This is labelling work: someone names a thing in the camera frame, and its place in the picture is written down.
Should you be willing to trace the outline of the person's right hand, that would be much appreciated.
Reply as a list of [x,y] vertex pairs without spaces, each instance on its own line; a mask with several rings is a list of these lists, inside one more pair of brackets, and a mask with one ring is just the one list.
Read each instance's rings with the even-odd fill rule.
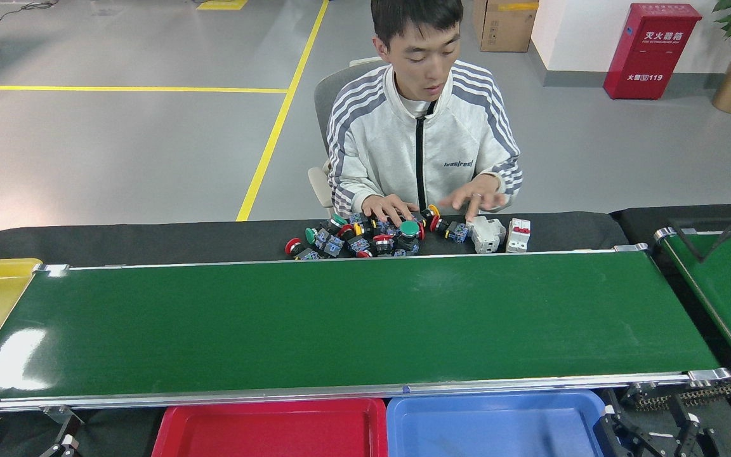
[[362,202],[363,214],[374,216],[383,222],[390,220],[396,226],[414,219],[412,212],[415,211],[419,211],[417,204],[404,202],[397,194],[369,195]]

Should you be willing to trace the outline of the person's left hand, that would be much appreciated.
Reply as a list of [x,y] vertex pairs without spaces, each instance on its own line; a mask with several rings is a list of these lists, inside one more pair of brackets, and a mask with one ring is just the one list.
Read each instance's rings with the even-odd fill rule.
[[444,197],[439,206],[450,206],[453,210],[464,211],[465,220],[472,222],[480,211],[494,211],[505,208],[510,203],[510,195],[499,191],[500,181],[494,175],[481,174]]

